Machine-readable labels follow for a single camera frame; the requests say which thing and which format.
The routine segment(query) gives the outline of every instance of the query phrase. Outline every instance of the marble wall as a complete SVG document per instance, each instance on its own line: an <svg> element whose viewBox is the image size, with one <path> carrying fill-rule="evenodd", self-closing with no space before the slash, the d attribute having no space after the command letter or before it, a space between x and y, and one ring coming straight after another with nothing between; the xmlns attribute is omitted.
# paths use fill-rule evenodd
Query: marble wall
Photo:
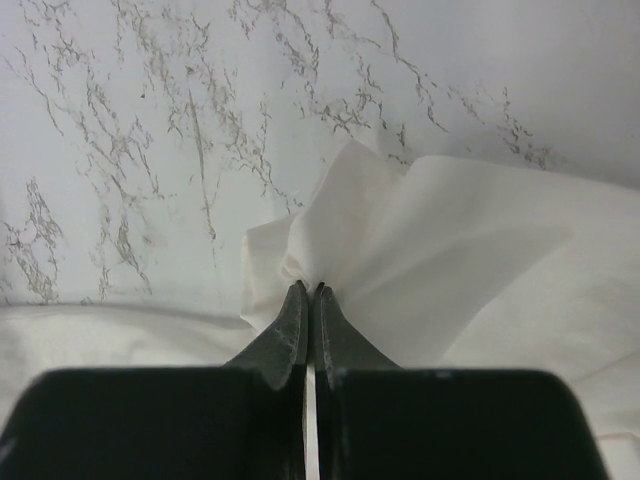
<svg viewBox="0 0 640 480"><path fill-rule="evenodd" d="M635 0L4 0L0 302L232 314L350 137L640 186Z"/></svg>

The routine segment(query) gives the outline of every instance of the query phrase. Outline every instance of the marble surface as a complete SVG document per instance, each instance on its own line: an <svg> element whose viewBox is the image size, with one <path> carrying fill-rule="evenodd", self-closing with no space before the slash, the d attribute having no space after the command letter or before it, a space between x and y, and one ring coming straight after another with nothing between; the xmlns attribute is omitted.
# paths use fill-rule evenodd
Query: marble surface
<svg viewBox="0 0 640 480"><path fill-rule="evenodd" d="M234 314L350 137L640 186L635 0L5 0L0 302Z"/></svg>

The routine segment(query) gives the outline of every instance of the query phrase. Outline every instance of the white fabric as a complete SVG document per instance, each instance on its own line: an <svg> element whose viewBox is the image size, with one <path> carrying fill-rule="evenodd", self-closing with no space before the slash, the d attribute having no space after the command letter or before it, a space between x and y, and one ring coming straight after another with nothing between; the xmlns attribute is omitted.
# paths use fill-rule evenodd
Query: white fabric
<svg viewBox="0 0 640 480"><path fill-rule="evenodd" d="M302 213L247 233L243 318L324 281L401 365L555 372L640 478L639 239L638 192L442 156L402 175L354 142Z"/></svg>

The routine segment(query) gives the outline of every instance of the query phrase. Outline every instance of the white bedsheet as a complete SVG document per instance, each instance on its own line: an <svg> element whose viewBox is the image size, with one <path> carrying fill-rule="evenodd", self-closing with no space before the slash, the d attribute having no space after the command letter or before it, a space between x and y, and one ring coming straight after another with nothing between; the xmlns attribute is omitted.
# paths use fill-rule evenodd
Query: white bedsheet
<svg viewBox="0 0 640 480"><path fill-rule="evenodd" d="M640 476L638 192L450 157L402 173L354 142L300 214L247 233L243 260L242 319L0 309L0 421L51 368L223 363L302 279L401 365L558 374L613 476Z"/></svg>

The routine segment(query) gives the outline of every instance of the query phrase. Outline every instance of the white cloth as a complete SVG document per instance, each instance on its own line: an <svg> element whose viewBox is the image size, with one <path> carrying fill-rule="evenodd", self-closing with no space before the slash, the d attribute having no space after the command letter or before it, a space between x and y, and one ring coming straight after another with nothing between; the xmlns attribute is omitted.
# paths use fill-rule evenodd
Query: white cloth
<svg viewBox="0 0 640 480"><path fill-rule="evenodd" d="M324 281L401 365L552 371L640 478L639 239L636 191L442 156L402 175L354 142L302 213L247 233L242 314L261 330Z"/></svg>

